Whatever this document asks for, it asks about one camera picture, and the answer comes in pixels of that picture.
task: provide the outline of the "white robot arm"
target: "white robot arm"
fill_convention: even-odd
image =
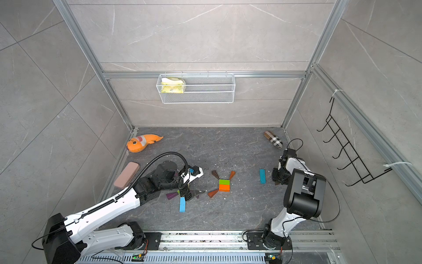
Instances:
[[[313,173],[296,156],[296,151],[289,148],[284,150],[279,167],[273,169],[271,177],[274,182],[286,184],[287,189],[284,209],[265,225],[262,239],[267,248],[283,246],[289,232],[298,223],[321,214],[327,184],[324,176]]]
[[[180,172],[174,162],[164,161],[153,172],[141,177],[152,163],[170,154],[184,161],[185,166]],[[148,163],[129,186],[113,197],[65,218],[61,214],[51,216],[42,240],[47,263],[72,264],[81,256],[104,249],[140,248],[145,242],[145,235],[136,222],[95,230],[116,216],[157,198],[161,190],[179,189],[180,196],[190,201],[201,191],[191,191],[188,184],[203,174],[202,168],[190,167],[181,154],[166,152]]]

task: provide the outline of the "aluminum frame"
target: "aluminum frame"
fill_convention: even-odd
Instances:
[[[318,64],[313,64],[311,70],[330,92],[334,93],[336,89],[341,90],[336,82]],[[387,163],[406,161],[405,156],[395,148],[346,93],[335,93],[333,96]],[[421,174],[412,165],[408,164],[398,164],[391,168],[397,173],[419,203],[422,204]]]
[[[304,71],[105,71],[106,79],[155,79],[160,74],[226,73],[235,78],[304,78]]]
[[[76,42],[78,43],[88,62],[92,66],[92,69],[94,70],[95,74],[100,79],[101,84],[103,85],[105,91],[107,92],[108,96],[110,97],[111,101],[113,102],[114,106],[122,117],[127,128],[129,129],[129,131],[132,131],[134,128],[132,121],[130,121],[129,116],[127,115],[115,91],[113,90],[109,82],[104,78],[103,68],[101,67],[101,64],[98,62],[97,57],[89,46],[89,43],[85,38],[85,35],[83,34],[81,28],[79,27],[79,24],[76,22],[76,18],[73,16],[73,13],[70,10],[68,3],[66,2],[66,0],[53,0],[53,2],[59,10],[60,14],[62,15],[66,25],[68,25],[72,35],[74,36]]]
[[[127,158],[127,148],[126,148],[126,142],[129,141],[132,137],[135,137],[138,132],[138,129],[134,128],[131,132],[128,133],[126,137],[125,144],[122,146],[122,149],[120,150],[119,156],[117,157],[116,163],[114,164],[114,167],[106,180],[106,183],[104,185],[103,190],[101,191],[101,194],[96,201],[97,203],[104,201],[108,198],[110,198],[113,194],[114,190],[114,181],[117,178],[117,174],[120,173],[123,170],[124,162]]]
[[[247,242],[242,239],[244,230],[150,230],[145,232],[162,233],[158,250],[148,250],[149,256],[154,259],[151,263],[265,263],[265,261],[257,262],[256,257],[264,256],[265,253],[279,252],[279,250],[248,250]],[[342,255],[333,231],[293,230],[290,232],[290,238],[293,243],[293,252],[327,253],[332,263],[345,264],[340,261],[343,259],[339,258]],[[100,253],[97,256],[116,259],[117,255],[112,252]],[[140,253],[140,251],[125,250],[119,254],[119,259],[124,260],[125,263],[133,263],[130,259],[135,253]],[[196,256],[206,256],[206,259],[198,260],[195,259]],[[231,261],[227,260],[230,256],[249,256],[249,258],[245,261],[236,261],[233,258]],[[103,261],[85,256],[77,261],[77,264]]]
[[[298,89],[296,90],[295,96],[290,104],[289,109],[287,110],[286,116],[281,123],[283,128],[287,128],[292,119],[293,113],[295,112],[296,107],[299,104],[300,98],[302,98],[303,92],[305,91],[306,85],[309,82],[309,79],[312,76],[311,67],[314,63],[319,63],[321,60],[322,54],[324,54],[325,49],[327,48],[327,44],[331,39],[331,36],[334,33],[335,28],[337,27],[340,18],[343,16],[344,10],[347,7],[349,0],[337,0],[334,5],[333,10],[328,18],[327,24],[325,25],[324,31],[322,32],[321,38],[316,45],[314,54],[309,61],[308,67],[306,68],[306,76],[302,79],[299,84]]]

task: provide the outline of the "white wire basket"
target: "white wire basket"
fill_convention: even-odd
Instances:
[[[186,83],[183,93],[162,93],[162,78],[176,77]],[[157,90],[163,103],[233,103],[235,77],[229,73],[160,74]]]

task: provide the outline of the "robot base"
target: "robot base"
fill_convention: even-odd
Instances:
[[[266,242],[266,245],[264,246],[265,242],[262,240],[262,234],[263,232],[260,231],[246,233],[246,240],[248,241],[249,250],[279,250],[281,248],[281,245],[283,246],[283,250],[292,249],[292,241],[290,239],[285,238],[282,238],[284,239],[284,241],[281,243],[281,245],[270,245],[268,242]]]

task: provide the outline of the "brown block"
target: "brown block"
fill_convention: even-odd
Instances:
[[[210,191],[209,193],[208,193],[208,196],[210,197],[210,198],[212,198],[216,193],[218,193],[218,189],[217,190],[213,190],[213,191]]]
[[[232,171],[232,172],[230,173],[230,178],[229,178],[229,180],[231,180],[231,179],[235,176],[235,174],[236,174],[236,172],[235,172],[235,171]]]
[[[211,174],[214,175],[218,180],[220,179],[220,176],[218,176],[218,173],[216,171],[211,171]]]

